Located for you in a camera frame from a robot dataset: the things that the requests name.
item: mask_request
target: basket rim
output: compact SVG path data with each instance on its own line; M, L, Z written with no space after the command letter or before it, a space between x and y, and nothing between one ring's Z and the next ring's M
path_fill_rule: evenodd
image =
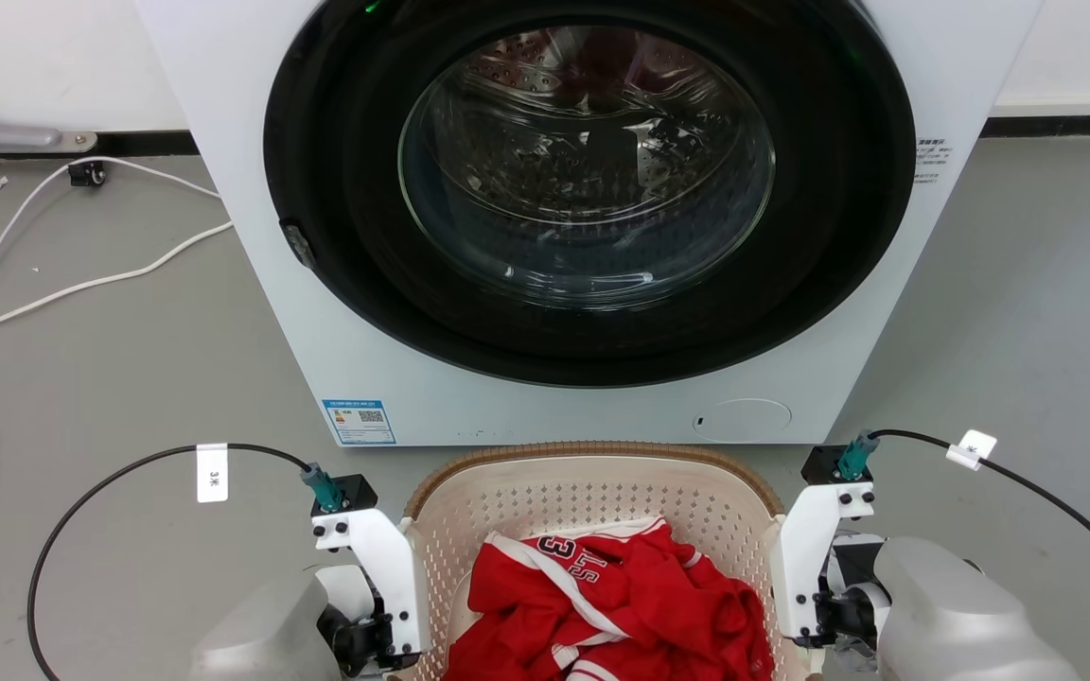
M574 442L543 442L535 445L512 445L506 448L482 448L470 452L457 460L446 462L432 475L428 475L420 483L420 487L411 495L411 499L405 503L403 516L412 520L420 520L420 512L427 503L433 491L436 491L446 479L462 473L462 471L479 469L479 466L493 464L494 462L511 462L528 460L548 460L549 458L570 457L628 457L628 458L662 458L662 460L679 460L685 462L701 462L701 464L713 465L715 469L724 470L735 475L746 483L763 501L764 508L773 518L785 511L779 496L764 482L764 478L750 466L741 464L722 452L714 452L712 449L691 448L683 445L661 445L654 442L630 442L630 441L574 441Z

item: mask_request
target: white wall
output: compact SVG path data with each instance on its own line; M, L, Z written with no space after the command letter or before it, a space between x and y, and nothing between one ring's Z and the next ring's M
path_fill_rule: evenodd
M1090 0L1046 0L995 113L1079 112L1090 112ZM186 127L133 0L0 0L0 120Z
M187 127L133 0L0 0L0 121Z
M1045 0L995 113L1090 113L1090 0Z

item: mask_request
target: cable label tag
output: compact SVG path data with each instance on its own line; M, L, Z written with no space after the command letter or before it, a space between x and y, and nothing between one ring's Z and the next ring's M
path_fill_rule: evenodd
M196 500L210 504L229 496L230 462L226 443L196 445Z

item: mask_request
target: washing machine door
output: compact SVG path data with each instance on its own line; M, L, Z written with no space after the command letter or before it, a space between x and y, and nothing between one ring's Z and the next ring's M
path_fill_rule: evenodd
M913 136L850 1L328 0L265 156L302 263L390 337L623 387L834 309L903 219Z

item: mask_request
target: energy label sticker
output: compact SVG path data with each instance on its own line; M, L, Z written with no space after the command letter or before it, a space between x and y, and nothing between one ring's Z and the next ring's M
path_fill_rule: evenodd
M322 400L340 445L393 445L393 426L380 400Z

